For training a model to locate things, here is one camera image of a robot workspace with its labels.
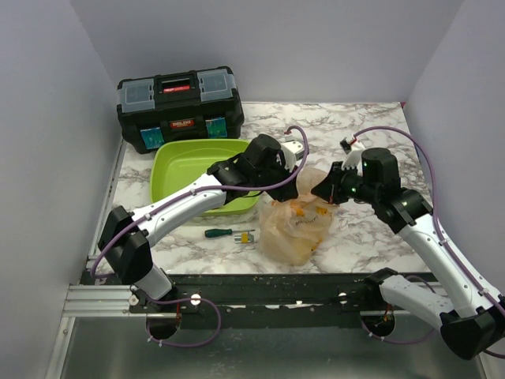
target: toolbox lid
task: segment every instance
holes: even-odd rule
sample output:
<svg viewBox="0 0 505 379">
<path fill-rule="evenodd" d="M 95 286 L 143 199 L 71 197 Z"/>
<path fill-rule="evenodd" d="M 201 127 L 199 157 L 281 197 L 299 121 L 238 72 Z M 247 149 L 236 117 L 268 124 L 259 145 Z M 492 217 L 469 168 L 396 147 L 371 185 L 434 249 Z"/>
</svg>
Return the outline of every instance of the toolbox lid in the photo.
<svg viewBox="0 0 505 379">
<path fill-rule="evenodd" d="M 198 76 L 202 102 L 233 97 L 231 90 L 237 88 L 235 77 L 232 73 L 228 73 L 226 69 L 200 71 L 196 75 Z"/>
<path fill-rule="evenodd" d="M 122 112 L 128 113 L 155 109 L 154 84 L 155 81 L 153 78 L 123 82 L 122 88 L 118 90 Z"/>
</svg>

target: green screwdriver handle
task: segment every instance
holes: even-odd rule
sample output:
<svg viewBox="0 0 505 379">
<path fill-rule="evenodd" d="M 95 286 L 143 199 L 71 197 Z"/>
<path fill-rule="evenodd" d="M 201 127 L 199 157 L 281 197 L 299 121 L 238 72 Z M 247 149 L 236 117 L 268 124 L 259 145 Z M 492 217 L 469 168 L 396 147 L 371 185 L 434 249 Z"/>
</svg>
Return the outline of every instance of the green screwdriver handle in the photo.
<svg viewBox="0 0 505 379">
<path fill-rule="evenodd" d="M 222 237 L 224 235 L 232 235 L 234 231 L 231 229 L 208 229 L 205 231 L 205 237 L 207 238 L 215 238 Z"/>
</svg>

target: white panel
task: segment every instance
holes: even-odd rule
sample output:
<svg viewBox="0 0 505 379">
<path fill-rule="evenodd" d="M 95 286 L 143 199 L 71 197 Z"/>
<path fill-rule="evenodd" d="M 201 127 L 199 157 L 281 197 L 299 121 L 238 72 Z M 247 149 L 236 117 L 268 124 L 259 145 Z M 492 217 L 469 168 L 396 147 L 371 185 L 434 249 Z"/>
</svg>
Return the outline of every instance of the white panel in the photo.
<svg viewBox="0 0 505 379">
<path fill-rule="evenodd" d="M 2 2 L 0 50 L 0 376 L 41 378 L 120 129 L 114 86 L 68 2 Z"/>
<path fill-rule="evenodd" d="M 425 145 L 436 167 L 442 224 L 473 265 L 502 293 L 503 20 L 503 0 L 466 0 L 406 107 L 409 128 Z"/>
<path fill-rule="evenodd" d="M 258 101 L 399 101 L 462 0 L 71 0 L 112 80 L 230 66 Z"/>
</svg>

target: white marble surface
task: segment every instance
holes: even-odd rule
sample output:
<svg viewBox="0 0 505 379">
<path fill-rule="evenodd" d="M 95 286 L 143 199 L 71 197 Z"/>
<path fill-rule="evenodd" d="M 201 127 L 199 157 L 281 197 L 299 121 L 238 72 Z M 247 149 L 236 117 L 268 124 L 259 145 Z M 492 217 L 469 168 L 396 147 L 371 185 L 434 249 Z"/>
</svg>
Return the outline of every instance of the white marble surface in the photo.
<svg viewBox="0 0 505 379">
<path fill-rule="evenodd" d="M 241 137 L 247 140 L 259 133 L 281 137 L 290 125 L 305 128 L 309 138 L 309 166 L 326 170 L 331 162 L 342 160 L 339 142 L 352 132 L 370 126 L 394 126 L 408 131 L 399 103 L 380 104 L 281 104 L 244 103 L 245 123 Z M 402 184 L 428 195 L 424 176 L 412 144 L 391 132 L 371 132 L 361 137 L 366 147 L 389 148 L 398 158 Z M 148 205 L 149 175 L 154 153 L 139 155 L 128 145 L 122 163 L 114 205 L 127 210 Z M 156 264 L 169 273 L 317 273 L 374 272 L 390 267 L 400 272 L 428 271 L 424 262 L 388 226 L 381 223 L 369 205 L 350 201 L 338 210 L 327 239 L 303 266 L 273 261 L 259 251 L 257 243 L 235 244 L 233 238 L 206 239 L 210 227 L 256 229 L 258 214 L 270 197 L 262 195 L 256 207 L 240 216 L 200 217 L 179 227 L 152 251 Z M 109 272 L 107 263 L 99 272 Z"/>
</svg>

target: translucent plastic bag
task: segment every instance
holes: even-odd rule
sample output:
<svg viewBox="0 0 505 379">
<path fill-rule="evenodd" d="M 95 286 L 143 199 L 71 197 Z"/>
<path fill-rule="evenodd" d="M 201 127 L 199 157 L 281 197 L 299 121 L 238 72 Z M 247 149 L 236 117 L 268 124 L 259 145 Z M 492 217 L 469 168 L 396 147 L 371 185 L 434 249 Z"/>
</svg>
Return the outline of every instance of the translucent plastic bag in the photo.
<svg viewBox="0 0 505 379">
<path fill-rule="evenodd" d="M 330 229 L 338 205 L 312 195 L 327 173 L 307 167 L 297 177 L 298 198 L 272 201 L 260 212 L 260 248 L 277 261 L 304 265 Z"/>
</svg>

